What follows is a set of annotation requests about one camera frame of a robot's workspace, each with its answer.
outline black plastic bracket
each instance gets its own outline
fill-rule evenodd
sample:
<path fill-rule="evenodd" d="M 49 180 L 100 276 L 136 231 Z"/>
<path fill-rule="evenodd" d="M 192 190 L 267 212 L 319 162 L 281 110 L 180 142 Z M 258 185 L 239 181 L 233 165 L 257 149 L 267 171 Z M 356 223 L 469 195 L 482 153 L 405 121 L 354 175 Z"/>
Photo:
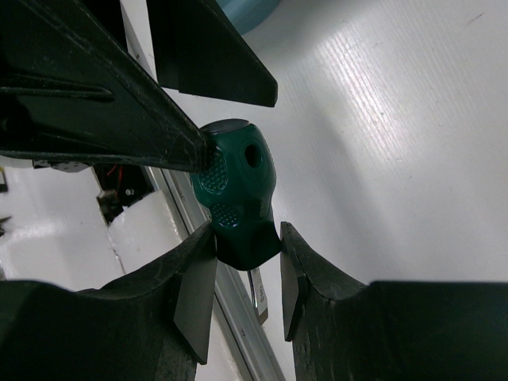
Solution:
<path fill-rule="evenodd" d="M 273 107 L 278 85 L 216 0 L 147 0 L 162 87 Z"/>
<path fill-rule="evenodd" d="M 282 235 L 284 326 L 298 380 L 508 379 L 508 283 L 366 287 L 291 224 Z"/>
<path fill-rule="evenodd" d="M 210 225 L 101 290 L 0 282 L 2 379 L 194 379 L 217 259 Z"/>

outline blue object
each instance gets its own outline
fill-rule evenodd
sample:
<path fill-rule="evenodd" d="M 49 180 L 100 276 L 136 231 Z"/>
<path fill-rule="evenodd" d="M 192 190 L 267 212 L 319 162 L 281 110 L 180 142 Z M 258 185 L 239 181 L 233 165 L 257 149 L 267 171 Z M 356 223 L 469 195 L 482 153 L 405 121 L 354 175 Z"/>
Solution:
<path fill-rule="evenodd" d="M 239 34 L 261 24 L 275 9 L 279 0 L 217 0 Z"/>

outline white surface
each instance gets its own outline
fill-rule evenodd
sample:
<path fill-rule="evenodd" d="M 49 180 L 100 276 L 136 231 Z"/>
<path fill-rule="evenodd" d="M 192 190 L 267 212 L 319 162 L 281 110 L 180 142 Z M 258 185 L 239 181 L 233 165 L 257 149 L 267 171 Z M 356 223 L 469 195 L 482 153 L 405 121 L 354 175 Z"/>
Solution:
<path fill-rule="evenodd" d="M 0 167 L 32 168 L 33 162 L 31 160 L 13 159 L 12 157 L 0 155 Z"/>
<path fill-rule="evenodd" d="M 228 344 L 217 322 L 215 314 L 212 314 L 212 325 L 210 326 L 210 348 L 208 350 L 208 364 L 200 365 L 196 369 L 195 381 L 241 381 Z"/>
<path fill-rule="evenodd" d="M 277 219 L 348 273 L 505 279 L 507 21 L 503 1 L 283 1 L 246 36 L 273 110 L 171 96 L 258 124 Z"/>
<path fill-rule="evenodd" d="M 152 262 L 183 241 L 183 227 L 173 217 L 162 191 L 151 193 L 117 216 L 109 227 L 125 272 Z"/>
<path fill-rule="evenodd" d="M 0 238 L 0 265 L 7 279 L 37 279 L 77 291 L 123 275 L 91 169 L 6 168 L 6 181 L 0 216 L 12 219 Z"/>

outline red wire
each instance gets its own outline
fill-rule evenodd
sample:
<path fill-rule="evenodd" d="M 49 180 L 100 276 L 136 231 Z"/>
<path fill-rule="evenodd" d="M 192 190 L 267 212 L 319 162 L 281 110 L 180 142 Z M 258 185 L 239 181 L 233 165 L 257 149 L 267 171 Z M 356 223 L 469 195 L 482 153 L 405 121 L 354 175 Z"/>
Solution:
<path fill-rule="evenodd" d="M 113 174 L 113 172 L 114 172 L 114 170 L 115 170 L 115 169 L 117 169 L 117 165 L 116 165 L 116 164 L 113 166 L 113 168 L 111 168 L 111 171 L 109 171 L 108 173 L 106 173 L 106 176 L 107 176 L 107 177 L 110 177 L 110 176 Z"/>
<path fill-rule="evenodd" d="M 118 192 L 120 191 L 121 186 L 121 180 L 124 177 L 124 166 L 122 165 L 120 167 L 120 171 L 118 171 L 118 185 L 117 185 L 117 193 L 114 195 L 114 197 L 118 198 Z"/>

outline green screwdriver handle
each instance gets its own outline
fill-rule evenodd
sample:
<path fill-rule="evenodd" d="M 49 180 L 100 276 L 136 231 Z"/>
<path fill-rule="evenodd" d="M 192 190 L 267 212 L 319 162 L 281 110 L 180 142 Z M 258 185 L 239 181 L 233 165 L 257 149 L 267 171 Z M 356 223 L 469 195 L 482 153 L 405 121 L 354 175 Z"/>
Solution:
<path fill-rule="evenodd" d="M 202 128 L 215 149 L 210 167 L 191 175 L 198 201 L 209 211 L 217 257 L 238 270 L 252 270 L 280 252 L 271 196 L 275 167 L 261 131 L 229 119 Z"/>

